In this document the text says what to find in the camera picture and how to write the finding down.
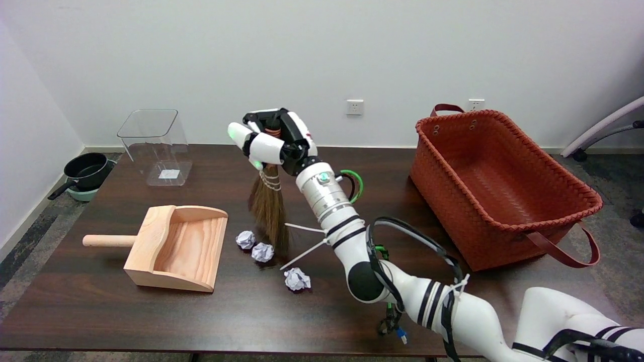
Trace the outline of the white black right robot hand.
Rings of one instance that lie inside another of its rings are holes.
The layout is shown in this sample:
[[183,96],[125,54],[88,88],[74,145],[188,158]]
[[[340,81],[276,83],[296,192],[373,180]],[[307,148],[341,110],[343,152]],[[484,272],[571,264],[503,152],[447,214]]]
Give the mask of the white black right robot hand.
[[228,136],[257,170],[276,165],[298,176],[320,162],[317,147],[306,124],[285,108],[246,113],[242,122],[232,122]]

